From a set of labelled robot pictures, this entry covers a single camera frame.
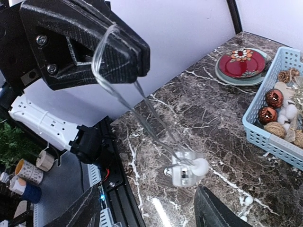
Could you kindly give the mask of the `small green christmas tree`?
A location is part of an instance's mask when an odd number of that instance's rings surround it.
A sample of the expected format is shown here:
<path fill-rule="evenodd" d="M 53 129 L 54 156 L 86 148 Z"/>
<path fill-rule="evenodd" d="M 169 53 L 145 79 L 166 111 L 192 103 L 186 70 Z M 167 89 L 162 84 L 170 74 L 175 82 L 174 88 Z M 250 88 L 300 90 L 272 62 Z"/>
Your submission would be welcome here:
<path fill-rule="evenodd" d="M 39 146 L 30 140 L 18 127 L 11 126 L 8 121 L 0 120 L 0 171 L 4 172 L 25 159 L 32 164 L 40 157 L 42 150 L 47 151 L 55 159 L 58 154 L 49 145 Z"/>

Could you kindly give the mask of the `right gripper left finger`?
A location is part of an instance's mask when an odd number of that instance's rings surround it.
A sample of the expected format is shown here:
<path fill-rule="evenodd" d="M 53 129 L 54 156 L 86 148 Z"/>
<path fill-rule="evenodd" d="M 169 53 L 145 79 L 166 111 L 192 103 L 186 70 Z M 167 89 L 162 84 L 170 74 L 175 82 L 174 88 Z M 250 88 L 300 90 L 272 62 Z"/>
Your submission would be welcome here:
<path fill-rule="evenodd" d="M 87 189 L 62 215 L 45 227 L 93 227 L 93 189 Z"/>

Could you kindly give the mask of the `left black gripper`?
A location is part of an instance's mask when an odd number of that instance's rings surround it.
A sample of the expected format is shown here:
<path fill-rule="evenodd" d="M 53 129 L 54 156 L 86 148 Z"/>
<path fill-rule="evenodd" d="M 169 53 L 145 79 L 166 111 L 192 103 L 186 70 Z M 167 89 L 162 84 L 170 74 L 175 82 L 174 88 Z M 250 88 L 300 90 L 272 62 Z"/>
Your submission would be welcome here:
<path fill-rule="evenodd" d="M 23 82 L 22 78 L 34 72 L 38 77 L 47 73 L 43 47 L 47 44 L 44 34 L 29 39 L 47 9 L 46 0 L 25 0 L 12 7 L 0 8 L 0 70 L 5 81 L 16 91 L 22 92 L 36 79 Z"/>

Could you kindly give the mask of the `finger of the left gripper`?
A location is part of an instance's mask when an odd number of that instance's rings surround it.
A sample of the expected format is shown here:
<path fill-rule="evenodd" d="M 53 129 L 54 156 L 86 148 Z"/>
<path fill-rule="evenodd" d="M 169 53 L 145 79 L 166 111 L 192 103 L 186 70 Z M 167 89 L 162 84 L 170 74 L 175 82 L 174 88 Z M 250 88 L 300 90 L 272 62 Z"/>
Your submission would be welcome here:
<path fill-rule="evenodd" d="M 45 76 L 52 90 L 97 84 L 132 84 L 149 71 L 149 45 L 142 39 L 122 39 L 110 35 L 95 49 L 91 64 L 73 63 Z"/>
<path fill-rule="evenodd" d="M 94 80 L 93 55 L 112 25 L 101 76 L 136 80 L 150 69 L 148 44 L 103 0 L 27 0 L 20 16 L 44 80 Z"/>

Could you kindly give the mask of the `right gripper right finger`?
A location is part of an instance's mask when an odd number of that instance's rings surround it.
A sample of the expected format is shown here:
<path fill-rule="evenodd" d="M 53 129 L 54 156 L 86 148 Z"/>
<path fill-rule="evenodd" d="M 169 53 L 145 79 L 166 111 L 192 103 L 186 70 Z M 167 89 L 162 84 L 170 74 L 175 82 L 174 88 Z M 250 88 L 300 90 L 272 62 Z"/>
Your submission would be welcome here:
<path fill-rule="evenodd" d="M 194 210 L 197 227 L 251 227 L 202 185 L 195 192 Z"/>

